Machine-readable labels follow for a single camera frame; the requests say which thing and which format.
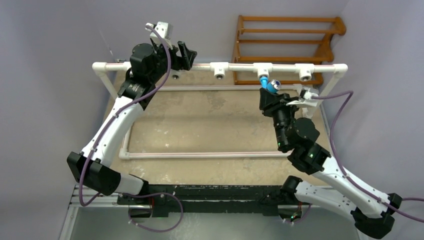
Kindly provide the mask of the blue plastic water faucet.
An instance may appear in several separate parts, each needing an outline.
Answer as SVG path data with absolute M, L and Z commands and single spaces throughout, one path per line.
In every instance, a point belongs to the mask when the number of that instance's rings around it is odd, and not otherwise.
M 266 75 L 261 75 L 259 77 L 259 83 L 262 88 L 268 90 L 270 93 L 277 93 L 281 89 L 281 83 L 276 79 L 269 80 L 269 77 Z

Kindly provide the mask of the white PVC pipe frame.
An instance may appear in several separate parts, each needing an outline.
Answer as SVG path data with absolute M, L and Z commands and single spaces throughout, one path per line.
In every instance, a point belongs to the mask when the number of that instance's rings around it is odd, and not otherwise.
M 230 158 L 278 158 L 287 157 L 288 153 L 277 151 L 244 151 L 244 152 L 171 152 L 171 153 L 131 153 L 128 151 L 131 130 L 134 122 L 143 113 L 142 107 L 136 107 L 136 101 L 130 101 L 129 98 L 118 97 L 118 92 L 111 83 L 107 72 L 127 71 L 131 68 L 130 62 L 123 63 L 107 63 L 94 62 L 92 69 L 95 74 L 103 82 L 106 89 L 109 91 L 115 103 L 101 128 L 93 138 L 93 142 L 99 140 L 100 150 L 99 156 L 113 157 L 116 151 L 122 160 L 132 159 L 230 159 Z M 316 107 L 301 107 L 302 114 L 306 118 L 311 118 L 319 109 L 322 101 L 328 99 L 328 94 L 337 84 L 337 82 L 348 71 L 348 65 L 344 63 L 331 65 L 315 65 L 311 63 L 296 63 L 296 64 L 272 64 L 272 63 L 229 63 L 229 62 L 211 62 L 194 64 L 191 68 L 193 71 L 213 72 L 214 77 L 221 79 L 225 77 L 226 72 L 252 72 L 259 77 L 262 75 L 268 76 L 271 72 L 294 73 L 299 75 L 298 84 L 281 84 L 280 90 L 296 90 L 295 85 L 303 83 L 310 84 L 313 74 L 331 73 L 332 78 L 326 85 L 325 89 L 317 97 Z

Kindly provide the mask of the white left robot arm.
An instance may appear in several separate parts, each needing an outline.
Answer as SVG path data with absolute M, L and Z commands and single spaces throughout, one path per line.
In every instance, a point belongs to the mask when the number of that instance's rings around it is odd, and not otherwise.
M 120 142 L 135 120 L 146 110 L 157 92 L 157 82 L 171 71 L 190 70 L 198 53 L 183 41 L 170 48 L 162 44 L 141 43 L 132 49 L 130 67 L 120 86 L 113 109 L 92 140 L 80 151 L 71 152 L 67 164 L 79 185 L 100 194 L 129 194 L 138 205 L 149 199 L 148 182 L 111 169 Z

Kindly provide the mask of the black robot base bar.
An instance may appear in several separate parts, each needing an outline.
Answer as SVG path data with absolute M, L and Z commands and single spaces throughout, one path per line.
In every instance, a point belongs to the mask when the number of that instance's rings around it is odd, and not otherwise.
M 290 221 L 300 219 L 309 205 L 298 201 L 289 187 L 282 185 L 172 185 L 151 184 L 147 198 L 128 194 L 118 197 L 118 205 L 145 205 L 152 217 L 170 213 L 261 214 Z

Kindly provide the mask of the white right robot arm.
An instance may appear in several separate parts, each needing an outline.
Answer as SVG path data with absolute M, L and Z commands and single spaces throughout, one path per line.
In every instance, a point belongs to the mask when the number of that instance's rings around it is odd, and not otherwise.
M 288 204 L 296 200 L 336 213 L 354 224 L 363 234 L 382 239 L 393 228 L 394 212 L 403 199 L 396 193 L 384 193 L 368 185 L 317 143 L 320 135 L 310 118 L 296 118 L 299 97 L 259 89 L 259 110 L 273 120 L 278 151 L 289 153 L 287 159 L 300 172 L 313 176 L 332 187 L 323 189 L 289 176 L 280 196 Z

